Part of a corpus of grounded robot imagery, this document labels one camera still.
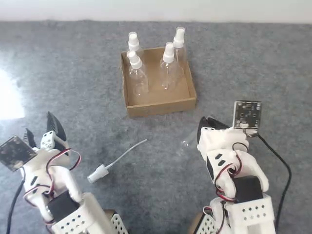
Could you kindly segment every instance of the clear plastic bottle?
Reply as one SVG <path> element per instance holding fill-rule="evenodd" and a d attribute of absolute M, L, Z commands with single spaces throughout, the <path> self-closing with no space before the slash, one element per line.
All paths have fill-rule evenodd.
<path fill-rule="evenodd" d="M 135 51 L 136 54 L 140 57 L 140 59 L 144 61 L 144 51 L 140 47 L 136 32 L 129 33 L 128 48 L 129 51 Z"/>
<path fill-rule="evenodd" d="M 174 45 L 167 42 L 164 55 L 160 60 L 161 84 L 166 90 L 172 90 L 181 77 L 181 68 L 178 66 L 174 55 Z"/>
<path fill-rule="evenodd" d="M 175 38 L 174 38 L 174 48 L 175 48 L 175 59 L 182 69 L 185 68 L 187 63 L 187 54 L 184 45 L 184 33 L 185 28 L 176 28 Z"/>
<path fill-rule="evenodd" d="M 148 93 L 148 79 L 145 66 L 135 51 L 128 51 L 127 57 L 130 61 L 129 76 L 133 84 L 133 92 L 136 96 Z"/>

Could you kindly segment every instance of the perforated white bracket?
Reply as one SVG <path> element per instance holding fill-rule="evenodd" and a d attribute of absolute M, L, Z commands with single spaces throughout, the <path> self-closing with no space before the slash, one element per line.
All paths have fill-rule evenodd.
<path fill-rule="evenodd" d="M 215 220 L 210 215 L 204 215 L 196 234 L 215 234 Z"/>
<path fill-rule="evenodd" d="M 227 203 L 233 234 L 275 234 L 274 212 L 271 197 L 264 194 L 263 199 L 243 203 Z"/>
<path fill-rule="evenodd" d="M 83 194 L 80 207 L 54 224 L 52 230 L 56 234 L 117 234 L 117 230 L 91 193 Z"/>
<path fill-rule="evenodd" d="M 117 234 L 128 234 L 126 227 L 123 225 L 122 219 L 119 214 L 114 214 L 111 223 L 113 224 Z"/>

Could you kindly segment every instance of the white wall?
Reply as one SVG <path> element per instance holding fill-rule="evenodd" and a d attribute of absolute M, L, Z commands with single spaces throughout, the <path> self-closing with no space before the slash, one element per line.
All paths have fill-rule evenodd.
<path fill-rule="evenodd" d="M 312 0 L 0 0 L 0 20 L 312 23 Z"/>

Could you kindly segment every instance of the bottle cap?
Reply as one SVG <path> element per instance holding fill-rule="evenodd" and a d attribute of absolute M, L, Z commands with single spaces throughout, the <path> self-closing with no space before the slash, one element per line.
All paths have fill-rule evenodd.
<path fill-rule="evenodd" d="M 137 51 L 140 48 L 136 32 L 129 33 L 128 47 L 129 47 L 129 50 L 133 50 L 133 51 Z"/>
<path fill-rule="evenodd" d="M 183 27 L 176 28 L 175 38 L 174 38 L 175 48 L 182 48 L 183 47 L 184 33 L 185 33 L 185 28 L 183 28 Z"/>
<path fill-rule="evenodd" d="M 106 176 L 108 174 L 108 170 L 105 165 L 100 165 L 96 170 L 88 176 L 88 180 L 90 183 L 96 182 L 98 179 Z"/>
<path fill-rule="evenodd" d="M 171 63 L 175 59 L 175 54 L 174 54 L 174 44 L 172 42 L 167 42 L 164 55 L 162 57 L 164 62 L 166 63 Z"/>
<path fill-rule="evenodd" d="M 135 51 L 128 51 L 127 57 L 129 58 L 130 64 L 133 69 L 139 69 L 142 67 L 143 63 L 139 56 L 137 56 Z"/>

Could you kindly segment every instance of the cardboard box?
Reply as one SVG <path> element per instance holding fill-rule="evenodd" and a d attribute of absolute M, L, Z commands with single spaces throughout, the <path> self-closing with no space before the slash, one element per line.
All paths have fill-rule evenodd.
<path fill-rule="evenodd" d="M 129 60 L 127 53 L 121 53 L 121 69 L 123 76 L 123 95 L 130 117 L 167 114 L 191 110 L 196 107 L 196 91 L 194 88 L 189 63 L 184 75 L 174 90 L 164 90 L 159 79 L 159 62 L 164 52 L 163 47 L 144 50 L 144 64 L 147 69 L 149 93 L 137 97 L 133 93 L 133 84 L 129 77 Z"/>

